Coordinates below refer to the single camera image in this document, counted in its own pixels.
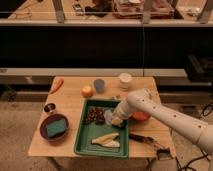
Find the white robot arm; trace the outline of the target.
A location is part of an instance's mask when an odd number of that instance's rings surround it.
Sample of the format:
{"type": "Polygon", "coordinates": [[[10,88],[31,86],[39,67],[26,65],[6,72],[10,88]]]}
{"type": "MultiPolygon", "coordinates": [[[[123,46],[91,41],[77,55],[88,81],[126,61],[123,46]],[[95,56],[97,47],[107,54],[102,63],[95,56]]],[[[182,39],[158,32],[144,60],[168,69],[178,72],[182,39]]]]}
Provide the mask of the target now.
{"type": "Polygon", "coordinates": [[[119,126],[134,112],[145,112],[151,115],[207,154],[213,154],[213,125],[154,102],[148,89],[128,93],[116,106],[111,123],[119,126]]]}

